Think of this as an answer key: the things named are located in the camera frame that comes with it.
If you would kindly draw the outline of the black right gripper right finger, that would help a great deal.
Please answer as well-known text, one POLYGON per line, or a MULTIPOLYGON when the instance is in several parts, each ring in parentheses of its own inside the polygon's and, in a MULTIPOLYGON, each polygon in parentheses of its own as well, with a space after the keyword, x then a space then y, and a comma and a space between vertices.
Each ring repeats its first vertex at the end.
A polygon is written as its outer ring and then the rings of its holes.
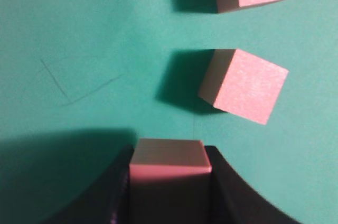
POLYGON ((297 224, 254 190, 215 146, 206 146, 212 166, 208 223, 297 224))

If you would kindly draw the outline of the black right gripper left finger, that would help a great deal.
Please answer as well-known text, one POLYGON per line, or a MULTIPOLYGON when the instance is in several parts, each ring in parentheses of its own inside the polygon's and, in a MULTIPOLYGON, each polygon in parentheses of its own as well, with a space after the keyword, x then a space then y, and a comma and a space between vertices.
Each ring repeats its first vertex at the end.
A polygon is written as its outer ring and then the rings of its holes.
POLYGON ((124 146, 103 174, 79 197, 50 217, 50 223, 129 223, 129 163, 124 146))

